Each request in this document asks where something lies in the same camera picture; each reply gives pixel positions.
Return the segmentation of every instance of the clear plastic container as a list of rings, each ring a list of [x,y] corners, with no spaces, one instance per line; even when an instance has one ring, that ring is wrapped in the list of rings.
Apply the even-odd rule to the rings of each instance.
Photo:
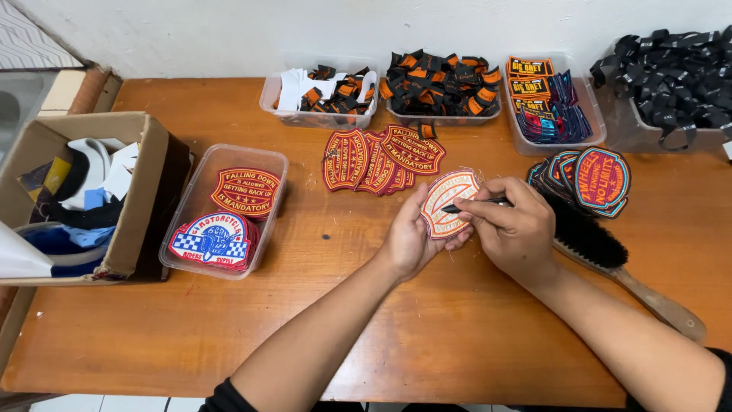
[[[595,90],[600,111],[608,128],[605,146],[610,150],[625,153],[685,153],[718,150],[728,139],[720,129],[697,129],[696,139],[685,150],[669,151],[658,145],[661,128],[647,125],[641,119],[633,99],[618,99],[608,86]],[[687,144],[686,133],[675,130],[666,138],[664,145],[675,148]]]
[[[169,268],[203,273],[229,280],[241,280],[255,271],[261,263],[264,250],[267,247],[269,238],[272,236],[272,231],[275,229],[277,211],[285,193],[285,176],[287,175],[288,163],[283,154],[268,150],[250,149],[249,147],[233,146],[231,144],[214,144],[211,146],[203,154],[201,162],[183,194],[183,199],[181,199],[178,209],[173,215],[171,225],[165,234],[165,240],[160,245],[158,255],[160,262]],[[209,194],[216,187],[217,172],[230,167],[254,167],[281,176],[280,187],[277,189],[277,193],[274,194],[275,198],[272,201],[272,211],[269,217],[264,221],[252,221],[261,230],[261,237],[254,258],[249,268],[244,271],[233,271],[182,259],[168,249],[168,244],[178,228],[196,220],[199,216],[219,210],[209,199]]]
[[[452,126],[480,126],[490,119],[495,119],[501,114],[503,110],[504,102],[500,100],[500,94],[496,96],[498,98],[498,111],[493,116],[418,116],[414,114],[398,114],[392,110],[392,99],[386,101],[386,109],[394,115],[394,118],[402,125],[409,126],[417,122],[425,123],[426,125],[435,125],[439,127],[452,127]]]
[[[567,69],[571,70],[572,84],[575,85],[577,97],[579,99],[577,104],[582,108],[582,112],[585,114],[585,117],[592,128],[592,136],[581,143],[536,144],[523,136],[521,129],[518,127],[518,121],[516,120],[513,107],[507,103],[510,107],[509,117],[511,117],[511,120],[509,121],[509,124],[511,126],[511,131],[513,132],[513,147],[517,152],[524,156],[546,156],[560,150],[583,150],[588,146],[595,146],[605,141],[605,137],[608,135],[608,132],[605,129],[605,121],[602,119],[600,108],[597,105],[594,90],[588,80],[588,77],[590,76],[589,70],[584,70],[571,56],[562,52],[547,52],[533,56],[517,55],[515,57],[526,60],[551,59],[555,73],[565,72]],[[505,70],[505,62],[507,61],[508,57],[503,60],[504,63],[501,65],[501,73],[504,78],[506,102],[509,102],[511,93],[509,92],[508,81],[506,81],[508,79],[508,73],[506,73]]]
[[[376,71],[376,90],[374,90],[373,106],[368,114],[341,114],[341,113],[318,113],[314,111],[289,111],[272,108],[280,96],[282,79],[280,73],[273,73],[264,81],[262,95],[259,97],[259,107],[275,115],[285,126],[297,126],[300,128],[323,128],[350,130],[352,128],[365,129],[371,123],[371,117],[376,113],[378,104],[378,82],[381,75],[381,66],[378,60],[368,57],[354,56],[313,56],[300,52],[285,52],[283,54],[285,68],[312,70],[318,65],[334,67],[339,73],[353,74],[368,66]]]

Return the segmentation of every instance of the black sleeve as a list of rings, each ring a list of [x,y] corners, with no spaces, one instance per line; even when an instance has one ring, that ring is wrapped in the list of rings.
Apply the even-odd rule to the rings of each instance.
[[[708,347],[710,352],[719,356],[725,363],[725,385],[722,387],[722,396],[720,404],[717,406],[717,412],[732,412],[732,355],[721,349]],[[645,409],[632,396],[628,395],[627,409],[629,412],[646,412]]]
[[[206,403],[198,412],[257,412],[231,385],[229,378],[214,389],[214,395],[206,398]]]

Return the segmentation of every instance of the black bristles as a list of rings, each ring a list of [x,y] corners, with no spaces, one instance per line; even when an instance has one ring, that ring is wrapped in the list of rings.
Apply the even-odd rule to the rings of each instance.
[[[613,269],[628,263],[628,249],[592,217],[584,215],[555,194],[540,193],[554,209],[554,238],[593,265]]]

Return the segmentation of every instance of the wooden table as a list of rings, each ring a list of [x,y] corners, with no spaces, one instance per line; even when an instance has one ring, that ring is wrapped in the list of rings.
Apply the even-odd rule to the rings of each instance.
[[[281,125],[259,109],[261,87],[258,78],[125,81],[113,110],[148,111],[197,155],[228,143],[288,157],[288,193],[263,265],[240,282],[171,271],[164,284],[39,288],[3,389],[208,396],[373,255],[409,191],[329,193],[319,163],[331,131]],[[507,120],[504,111],[482,127],[438,128],[447,149],[441,170],[524,176],[537,159],[514,151]],[[390,122],[380,105],[370,129]],[[627,158],[630,203],[603,222],[631,251],[627,268],[703,319],[707,345],[732,350],[732,167],[720,154]],[[640,309],[607,279],[559,259]],[[624,392],[476,241],[440,253],[386,299],[323,398],[620,406]]]

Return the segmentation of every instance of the sink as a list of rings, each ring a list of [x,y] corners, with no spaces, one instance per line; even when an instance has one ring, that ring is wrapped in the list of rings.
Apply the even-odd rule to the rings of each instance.
[[[34,119],[57,72],[0,73],[0,165],[25,122]]]

